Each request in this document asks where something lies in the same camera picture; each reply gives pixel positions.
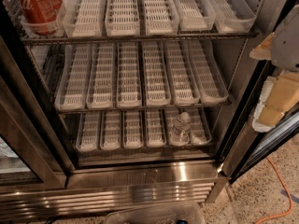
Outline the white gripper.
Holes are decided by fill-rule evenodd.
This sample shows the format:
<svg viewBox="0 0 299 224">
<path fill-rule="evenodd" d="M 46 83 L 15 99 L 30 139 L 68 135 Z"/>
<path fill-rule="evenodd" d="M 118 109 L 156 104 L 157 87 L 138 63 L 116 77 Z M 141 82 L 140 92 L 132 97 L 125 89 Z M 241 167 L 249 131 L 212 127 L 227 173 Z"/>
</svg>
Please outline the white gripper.
<svg viewBox="0 0 299 224">
<path fill-rule="evenodd" d="M 250 53 L 254 60 L 271 59 L 276 67 L 292 72 L 268 77 L 264 82 L 252 128 L 259 133 L 272 130 L 299 102 L 299 5 L 295 5 L 274 33 L 268 35 Z"/>
</svg>

